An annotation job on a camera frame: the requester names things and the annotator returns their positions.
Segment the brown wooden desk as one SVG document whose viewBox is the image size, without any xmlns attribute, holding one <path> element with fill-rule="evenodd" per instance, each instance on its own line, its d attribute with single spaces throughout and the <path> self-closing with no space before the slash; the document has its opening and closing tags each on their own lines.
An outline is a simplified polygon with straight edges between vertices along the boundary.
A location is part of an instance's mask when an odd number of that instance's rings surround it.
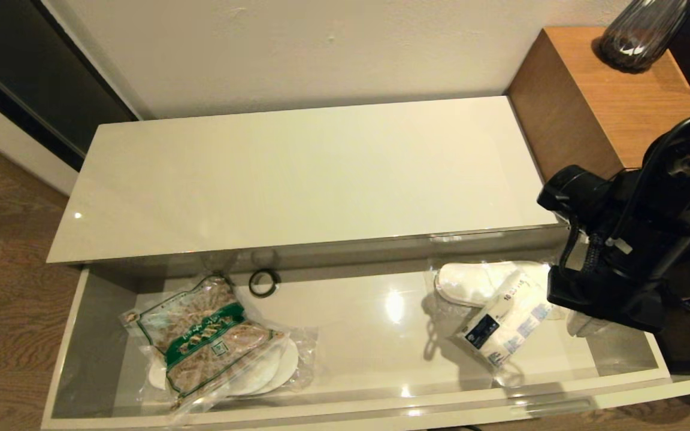
<svg viewBox="0 0 690 431">
<path fill-rule="evenodd" d="M 605 179 L 638 169 L 650 144 L 690 117 L 690 85 L 670 53 L 625 73 L 598 57 L 602 34 L 543 28 L 507 88 L 544 181 L 569 165 Z"/>
</svg>

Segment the dark sliding door panel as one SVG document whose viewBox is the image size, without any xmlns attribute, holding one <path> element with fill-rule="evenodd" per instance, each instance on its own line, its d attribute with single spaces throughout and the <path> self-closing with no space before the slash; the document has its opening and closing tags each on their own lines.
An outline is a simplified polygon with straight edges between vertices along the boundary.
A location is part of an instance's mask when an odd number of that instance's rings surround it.
<svg viewBox="0 0 690 431">
<path fill-rule="evenodd" d="M 0 0 L 0 114 L 74 170 L 98 126 L 137 120 L 42 0 Z"/>
</svg>

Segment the green label snack bag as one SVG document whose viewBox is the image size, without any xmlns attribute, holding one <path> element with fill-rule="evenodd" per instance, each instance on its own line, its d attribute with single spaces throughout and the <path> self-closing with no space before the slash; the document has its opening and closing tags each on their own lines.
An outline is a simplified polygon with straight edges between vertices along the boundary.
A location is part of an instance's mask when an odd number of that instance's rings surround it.
<svg viewBox="0 0 690 431">
<path fill-rule="evenodd" d="M 289 344 L 285 331 L 252 320 L 219 275 L 126 310 L 119 320 L 164 381 L 175 417 L 270 384 Z"/>
</svg>

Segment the black tape roll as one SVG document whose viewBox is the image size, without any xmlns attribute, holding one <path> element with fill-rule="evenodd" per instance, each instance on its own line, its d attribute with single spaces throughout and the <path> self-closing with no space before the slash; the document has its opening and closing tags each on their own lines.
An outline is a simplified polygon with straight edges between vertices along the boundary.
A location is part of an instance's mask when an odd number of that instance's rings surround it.
<svg viewBox="0 0 690 431">
<path fill-rule="evenodd" d="M 262 268 L 254 272 L 247 282 L 249 292 L 255 298 L 267 298 L 279 289 L 280 275 L 271 268 Z"/>
</svg>

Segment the dark ribbed glass vase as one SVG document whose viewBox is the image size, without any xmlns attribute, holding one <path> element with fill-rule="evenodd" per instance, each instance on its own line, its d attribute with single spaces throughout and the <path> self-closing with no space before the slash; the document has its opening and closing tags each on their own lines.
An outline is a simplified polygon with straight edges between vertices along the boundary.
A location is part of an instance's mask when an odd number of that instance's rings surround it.
<svg viewBox="0 0 690 431">
<path fill-rule="evenodd" d="M 690 0 L 632 0 L 597 40 L 600 59 L 616 70 L 649 70 L 690 17 Z"/>
</svg>

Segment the white tissue pack blue print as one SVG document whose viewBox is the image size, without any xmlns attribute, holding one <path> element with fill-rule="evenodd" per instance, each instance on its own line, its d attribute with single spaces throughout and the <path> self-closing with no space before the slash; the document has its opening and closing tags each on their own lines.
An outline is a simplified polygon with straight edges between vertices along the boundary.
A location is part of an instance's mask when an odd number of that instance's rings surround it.
<svg viewBox="0 0 690 431">
<path fill-rule="evenodd" d="M 553 313 L 547 290 L 522 269 L 499 284 L 493 297 L 453 335 L 460 348 L 472 352 L 491 371 L 503 368 Z"/>
</svg>

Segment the white cabinet drawer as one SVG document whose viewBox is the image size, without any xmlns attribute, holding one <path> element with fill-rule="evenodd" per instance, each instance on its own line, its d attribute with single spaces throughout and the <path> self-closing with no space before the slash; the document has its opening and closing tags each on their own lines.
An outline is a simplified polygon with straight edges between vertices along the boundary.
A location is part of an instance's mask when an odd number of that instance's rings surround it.
<svg viewBox="0 0 690 431">
<path fill-rule="evenodd" d="M 42 428 L 80 431 L 213 429 L 432 429 L 532 419 L 690 395 L 653 335 L 611 325 L 568 335 L 551 317 L 502 371 L 492 372 L 453 335 L 462 321 L 429 312 L 432 273 L 444 263 L 553 262 L 566 240 L 558 224 L 443 238 L 392 238 L 206 252 L 201 257 L 126 257 L 85 264 L 47 396 Z M 271 268 L 273 295 L 247 282 Z M 176 420 L 141 394 L 146 359 L 120 324 L 122 312 L 164 300 L 218 272 L 249 316 L 317 332 L 313 377 L 301 390 L 227 400 Z"/>
</svg>

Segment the white slippers in plastic bag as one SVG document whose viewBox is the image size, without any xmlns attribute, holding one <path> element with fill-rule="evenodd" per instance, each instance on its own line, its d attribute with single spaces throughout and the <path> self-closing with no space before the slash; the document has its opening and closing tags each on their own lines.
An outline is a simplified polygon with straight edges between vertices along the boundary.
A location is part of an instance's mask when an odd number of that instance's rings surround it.
<svg viewBox="0 0 690 431">
<path fill-rule="evenodd" d="M 518 279 L 520 274 L 529 278 L 532 286 L 546 292 L 548 272 L 548 264 L 534 261 L 443 264 L 432 273 L 430 316 L 448 322 L 473 317 L 491 298 L 498 297 L 502 284 L 511 278 Z"/>
<path fill-rule="evenodd" d="M 206 410 L 227 400 L 309 385 L 317 332 L 246 321 L 194 333 L 188 341 L 176 338 L 164 347 L 143 335 L 136 344 L 146 359 L 143 396 L 171 410 Z"/>
</svg>

